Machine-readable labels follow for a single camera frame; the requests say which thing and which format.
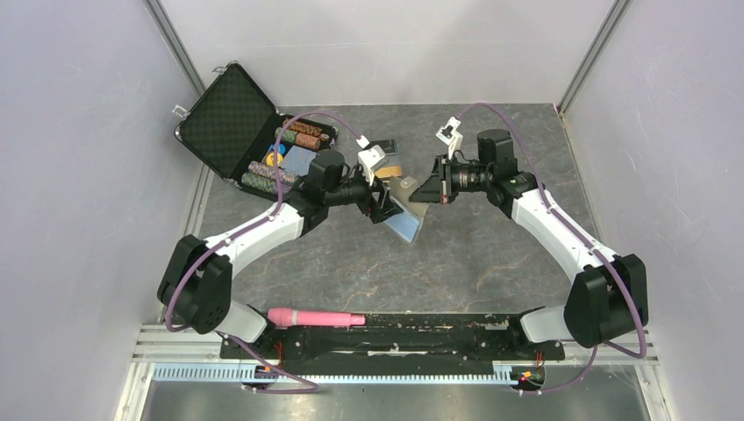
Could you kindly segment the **beige card holder wallet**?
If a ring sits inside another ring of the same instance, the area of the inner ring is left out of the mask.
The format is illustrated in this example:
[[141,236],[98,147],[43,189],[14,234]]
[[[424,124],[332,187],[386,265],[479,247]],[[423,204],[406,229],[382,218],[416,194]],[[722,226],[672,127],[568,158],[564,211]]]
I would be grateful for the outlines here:
[[411,201],[412,193],[419,186],[419,181],[410,176],[405,178],[392,176],[388,180],[390,199],[401,212],[389,217],[383,223],[409,244],[412,244],[418,237],[428,210],[427,203]]

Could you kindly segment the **gold credit card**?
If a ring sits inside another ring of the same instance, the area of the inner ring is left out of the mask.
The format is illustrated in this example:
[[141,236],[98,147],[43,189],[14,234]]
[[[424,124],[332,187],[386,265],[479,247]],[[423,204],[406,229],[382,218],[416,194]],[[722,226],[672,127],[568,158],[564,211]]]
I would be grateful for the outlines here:
[[389,180],[391,177],[400,177],[403,171],[400,166],[387,166],[376,170],[375,174],[381,180]]

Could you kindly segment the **pink cylindrical marker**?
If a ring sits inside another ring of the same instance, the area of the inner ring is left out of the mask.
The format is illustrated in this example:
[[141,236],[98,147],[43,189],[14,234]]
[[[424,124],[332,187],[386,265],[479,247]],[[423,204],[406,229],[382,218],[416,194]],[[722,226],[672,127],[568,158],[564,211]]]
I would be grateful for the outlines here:
[[273,308],[268,311],[267,317],[277,327],[283,328],[291,326],[353,327],[366,324],[366,318],[363,315],[349,312]]

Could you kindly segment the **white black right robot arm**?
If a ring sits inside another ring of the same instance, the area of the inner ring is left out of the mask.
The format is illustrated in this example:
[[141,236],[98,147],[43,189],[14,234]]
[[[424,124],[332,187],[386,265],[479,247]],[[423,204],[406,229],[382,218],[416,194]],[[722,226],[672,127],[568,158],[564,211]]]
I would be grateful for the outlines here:
[[584,348],[612,345],[626,333],[644,335],[648,322],[647,274],[635,254],[621,256],[594,239],[554,200],[535,174],[519,170],[511,134],[489,129],[477,136],[475,159],[461,153],[454,122],[437,133],[447,152],[416,188],[415,203],[451,204],[461,193],[483,193],[516,225],[531,234],[571,282],[564,305],[517,315],[506,335],[509,351],[528,358],[543,342],[574,340]]

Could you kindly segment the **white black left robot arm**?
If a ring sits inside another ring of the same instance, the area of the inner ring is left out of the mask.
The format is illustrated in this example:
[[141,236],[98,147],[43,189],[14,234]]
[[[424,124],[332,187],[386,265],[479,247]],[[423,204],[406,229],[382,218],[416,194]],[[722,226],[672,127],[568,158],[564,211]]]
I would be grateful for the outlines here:
[[166,307],[167,329],[226,334],[242,339],[254,357],[269,355],[275,333],[261,312],[233,300],[234,276],[272,249],[316,228],[332,207],[354,204],[373,223],[401,213],[376,177],[386,160],[382,148],[372,146],[360,151],[356,165],[349,168],[341,153],[323,150],[307,174],[287,192],[278,191],[276,202],[260,216],[208,239],[192,234],[181,238],[157,290]]

